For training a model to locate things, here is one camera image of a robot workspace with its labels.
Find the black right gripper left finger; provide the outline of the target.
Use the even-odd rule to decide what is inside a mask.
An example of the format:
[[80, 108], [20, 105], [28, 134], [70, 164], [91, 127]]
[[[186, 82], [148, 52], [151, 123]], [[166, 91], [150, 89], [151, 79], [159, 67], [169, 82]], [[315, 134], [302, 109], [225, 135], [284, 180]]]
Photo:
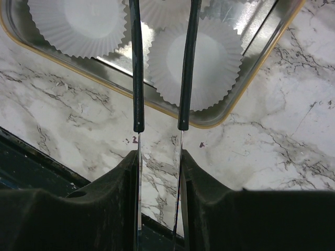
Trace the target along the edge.
[[65, 198], [1, 192], [1, 250], [137, 250], [138, 154]]

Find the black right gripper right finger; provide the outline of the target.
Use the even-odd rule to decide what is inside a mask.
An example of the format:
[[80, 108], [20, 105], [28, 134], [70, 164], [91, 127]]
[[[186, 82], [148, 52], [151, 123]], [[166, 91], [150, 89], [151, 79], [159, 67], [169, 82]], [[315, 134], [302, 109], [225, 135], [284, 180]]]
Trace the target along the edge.
[[334, 250], [334, 192], [232, 190], [182, 153], [186, 250]]

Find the black cat-paw metal tongs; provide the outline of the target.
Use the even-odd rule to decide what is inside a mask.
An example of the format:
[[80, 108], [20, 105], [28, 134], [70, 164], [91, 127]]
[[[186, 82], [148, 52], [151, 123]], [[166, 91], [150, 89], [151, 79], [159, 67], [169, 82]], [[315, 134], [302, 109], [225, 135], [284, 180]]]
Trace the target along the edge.
[[[182, 85], [180, 93], [180, 110], [178, 115], [178, 129], [183, 139], [184, 131], [189, 128], [189, 112], [192, 95], [193, 68], [195, 58], [196, 39], [198, 32], [199, 12], [201, 1], [191, 1], [186, 44], [183, 59]], [[143, 85], [143, 46], [140, 20], [139, 1], [129, 1], [132, 46], [132, 82], [133, 82], [133, 130], [138, 134], [137, 170], [136, 170], [136, 231], [134, 232], [133, 250], [142, 250], [141, 235], [141, 182], [142, 182], [142, 154], [141, 133], [144, 131], [144, 85]]]

